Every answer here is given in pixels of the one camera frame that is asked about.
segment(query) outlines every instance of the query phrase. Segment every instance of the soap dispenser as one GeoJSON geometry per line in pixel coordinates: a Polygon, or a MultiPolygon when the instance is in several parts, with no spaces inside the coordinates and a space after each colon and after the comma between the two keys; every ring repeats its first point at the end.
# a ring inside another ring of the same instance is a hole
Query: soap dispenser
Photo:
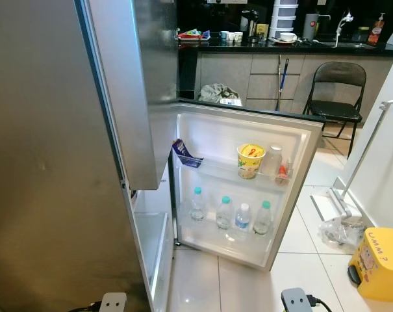
{"type": "Polygon", "coordinates": [[[377,21],[375,21],[374,26],[372,27],[370,36],[368,37],[368,43],[369,44],[376,44],[378,42],[379,39],[379,35],[381,34],[381,31],[383,30],[383,26],[384,26],[384,14],[385,13],[381,13],[381,16],[379,17],[379,19],[377,21]]]}

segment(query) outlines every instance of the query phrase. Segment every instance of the yellow box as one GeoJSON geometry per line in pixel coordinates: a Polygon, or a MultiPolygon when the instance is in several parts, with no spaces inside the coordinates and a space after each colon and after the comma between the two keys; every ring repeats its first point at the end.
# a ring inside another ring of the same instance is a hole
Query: yellow box
{"type": "Polygon", "coordinates": [[[355,267],[362,297],[393,301],[393,229],[370,227],[353,255],[349,266],[355,267]]]}

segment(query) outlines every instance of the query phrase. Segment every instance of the kettle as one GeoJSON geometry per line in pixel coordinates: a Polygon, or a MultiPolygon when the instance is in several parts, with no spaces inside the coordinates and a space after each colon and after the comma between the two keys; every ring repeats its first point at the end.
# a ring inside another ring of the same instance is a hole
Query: kettle
{"type": "Polygon", "coordinates": [[[244,10],[241,13],[240,31],[242,39],[251,43],[258,42],[257,22],[259,13],[256,10],[244,10]]]}
{"type": "Polygon", "coordinates": [[[304,40],[313,41],[314,35],[316,34],[316,24],[318,23],[319,17],[331,19],[330,15],[320,15],[319,13],[306,14],[302,36],[304,40]]]}

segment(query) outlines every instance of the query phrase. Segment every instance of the cup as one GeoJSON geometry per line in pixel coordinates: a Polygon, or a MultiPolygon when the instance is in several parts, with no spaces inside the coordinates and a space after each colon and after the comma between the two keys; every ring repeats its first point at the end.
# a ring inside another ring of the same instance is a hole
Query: cup
{"type": "Polygon", "coordinates": [[[236,151],[238,152],[238,175],[243,179],[254,179],[266,150],[256,144],[242,144],[236,151]]]}
{"type": "Polygon", "coordinates": [[[221,31],[221,32],[220,32],[220,35],[221,35],[221,39],[222,39],[222,40],[226,40],[226,39],[227,39],[227,33],[228,33],[227,31],[221,31]]]}
{"type": "Polygon", "coordinates": [[[280,39],[283,41],[293,41],[296,40],[298,37],[296,36],[296,34],[292,33],[292,32],[282,32],[280,33],[280,39]]]}
{"type": "Polygon", "coordinates": [[[234,32],[234,41],[241,42],[242,41],[242,31],[234,32]]]}
{"type": "Polygon", "coordinates": [[[227,41],[232,42],[234,41],[235,34],[233,32],[227,31],[227,41]]]}

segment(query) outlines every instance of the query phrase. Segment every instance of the kitchen sink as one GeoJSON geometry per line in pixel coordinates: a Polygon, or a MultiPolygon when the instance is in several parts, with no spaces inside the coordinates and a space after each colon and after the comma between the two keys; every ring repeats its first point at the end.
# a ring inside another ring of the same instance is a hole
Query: kitchen sink
{"type": "MultiPolygon", "coordinates": [[[[325,46],[335,47],[334,42],[320,42],[325,46]]],[[[338,42],[338,47],[352,47],[352,48],[360,48],[360,49],[375,49],[372,45],[361,44],[359,42],[338,42]]]]}

